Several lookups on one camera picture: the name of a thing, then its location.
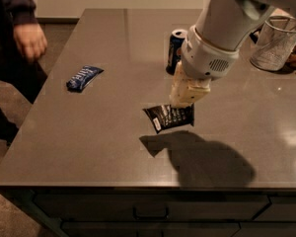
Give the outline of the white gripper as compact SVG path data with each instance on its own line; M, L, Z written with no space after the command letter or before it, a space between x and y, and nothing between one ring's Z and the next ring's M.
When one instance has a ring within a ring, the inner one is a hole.
M238 50L224 50L206 42L196 27L191 26L182 44L182 62L176 65L170 94L171 106L186 108L205 97L210 92L211 80L226 76L238 58ZM188 81L187 76L197 80ZM187 100L183 94L186 88Z

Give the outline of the dark sleeved forearm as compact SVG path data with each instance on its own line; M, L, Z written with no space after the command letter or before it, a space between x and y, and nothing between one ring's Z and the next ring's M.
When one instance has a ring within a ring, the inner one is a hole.
M15 25L36 24L34 0L3 0Z

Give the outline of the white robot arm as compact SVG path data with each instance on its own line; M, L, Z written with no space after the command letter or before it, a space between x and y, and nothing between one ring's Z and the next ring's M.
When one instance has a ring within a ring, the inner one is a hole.
M170 104L185 108L210 92L210 83L227 75L249 34L274 10L296 19L296 0L209 0L182 44Z

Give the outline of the person's bare hand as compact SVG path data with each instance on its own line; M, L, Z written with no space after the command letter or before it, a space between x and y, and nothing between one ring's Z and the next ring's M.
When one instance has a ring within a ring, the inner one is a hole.
M18 51L28 62L37 61L45 54L47 40L39 24L16 25L13 35Z

